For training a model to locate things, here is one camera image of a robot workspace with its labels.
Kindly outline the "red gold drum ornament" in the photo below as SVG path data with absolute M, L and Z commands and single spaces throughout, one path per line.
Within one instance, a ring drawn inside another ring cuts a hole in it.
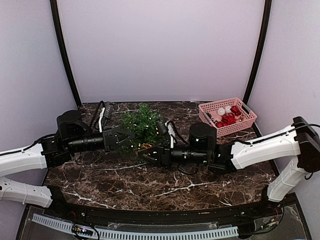
M 137 154 L 139 156 L 142 156 L 143 154 L 148 154 L 149 149 L 153 148 L 153 144 L 152 143 L 143 143 L 139 148 L 138 148 L 138 152 Z

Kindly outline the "small green christmas tree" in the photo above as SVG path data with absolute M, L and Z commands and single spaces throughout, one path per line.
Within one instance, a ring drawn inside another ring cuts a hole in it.
M 156 120 L 160 118 L 159 112 L 152 110 L 149 105 L 142 103 L 138 111 L 124 113 L 119 121 L 122 130 L 135 133 L 135 138 L 130 140 L 121 148 L 123 153 L 138 152 L 139 147 L 144 144 L 155 145 L 161 140 L 158 133 Z

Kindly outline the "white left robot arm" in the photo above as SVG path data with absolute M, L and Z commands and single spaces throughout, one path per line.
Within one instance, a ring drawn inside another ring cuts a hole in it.
M 12 174 L 59 167 L 76 153 L 119 149 L 135 138 L 133 132 L 116 127 L 93 131 L 82 121 L 78 110 L 58 116 L 57 132 L 37 139 L 30 146 L 3 151 L 0 154 L 0 198 L 22 204 L 51 208 L 60 218 L 71 213 L 63 193 L 56 186 L 31 185 L 11 180 Z

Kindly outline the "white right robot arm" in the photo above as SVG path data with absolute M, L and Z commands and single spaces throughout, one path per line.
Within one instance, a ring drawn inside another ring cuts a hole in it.
M 291 157 L 279 176 L 263 191 L 263 200 L 255 205 L 255 213 L 266 217 L 275 208 L 275 203 L 284 199 L 307 175 L 320 170 L 320 136 L 314 123 L 303 117 L 295 117 L 284 129 L 249 141 L 234 140 L 217 143 L 217 129 L 204 122 L 196 122 L 189 128 L 186 145 L 175 145 L 169 127 L 157 121 L 165 140 L 150 148 L 140 150 L 137 155 L 157 167 L 170 168 L 177 164 L 203 164 L 216 175 L 225 175 L 248 166 L 269 160 Z

